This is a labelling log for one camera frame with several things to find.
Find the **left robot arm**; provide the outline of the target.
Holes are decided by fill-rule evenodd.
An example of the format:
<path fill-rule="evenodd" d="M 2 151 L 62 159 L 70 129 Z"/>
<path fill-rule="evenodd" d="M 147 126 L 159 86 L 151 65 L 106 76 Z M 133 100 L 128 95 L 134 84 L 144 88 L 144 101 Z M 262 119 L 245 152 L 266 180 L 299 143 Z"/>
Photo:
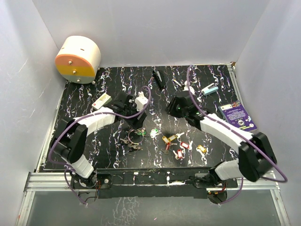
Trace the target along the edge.
<path fill-rule="evenodd" d="M 134 129 L 141 128 L 147 116 L 145 109 L 150 100 L 151 97 L 145 97 L 142 91 L 136 98 L 122 92 L 93 113 L 69 121 L 62 119 L 49 146 L 49 161 L 67 166 L 80 178 L 85 187 L 94 187 L 97 176 L 94 174 L 94 167 L 84 156 L 87 137 L 120 120 L 125 120 Z M 64 162 L 53 161 L 51 158 L 53 153 L 59 155 Z"/>

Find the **large metal keyring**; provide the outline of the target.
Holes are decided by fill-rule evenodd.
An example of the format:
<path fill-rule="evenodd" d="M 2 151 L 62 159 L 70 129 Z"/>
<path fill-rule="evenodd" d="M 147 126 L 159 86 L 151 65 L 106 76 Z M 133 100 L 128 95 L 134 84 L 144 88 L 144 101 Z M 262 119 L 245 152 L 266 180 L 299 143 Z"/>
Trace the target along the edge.
<path fill-rule="evenodd" d="M 139 145 L 139 144 L 141 144 L 142 141 L 144 140 L 144 136 L 135 136 L 135 135 L 134 135 L 134 132 L 136 132 L 136 131 L 137 131 L 137 129 L 132 129 L 132 130 L 130 130 L 130 131 L 128 132 L 127 138 L 128 138 L 128 140 L 129 140 L 129 142 L 130 142 L 131 144 Z"/>

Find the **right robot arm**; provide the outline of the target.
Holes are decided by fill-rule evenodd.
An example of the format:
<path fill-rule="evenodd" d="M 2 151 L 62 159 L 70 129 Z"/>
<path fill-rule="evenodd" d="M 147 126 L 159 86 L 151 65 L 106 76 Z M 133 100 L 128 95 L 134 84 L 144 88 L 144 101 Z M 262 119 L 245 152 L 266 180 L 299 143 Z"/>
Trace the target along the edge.
<path fill-rule="evenodd" d="M 204 178 L 212 185 L 220 187 L 228 179 L 241 177 L 256 182 L 277 164 L 265 134 L 238 129 L 214 113 L 200 112 L 194 103 L 195 99 L 189 92 L 182 91 L 172 97 L 166 112 L 173 117 L 184 118 L 191 126 L 218 138 L 238 155 L 238 159 L 220 162 L 209 170 Z"/>

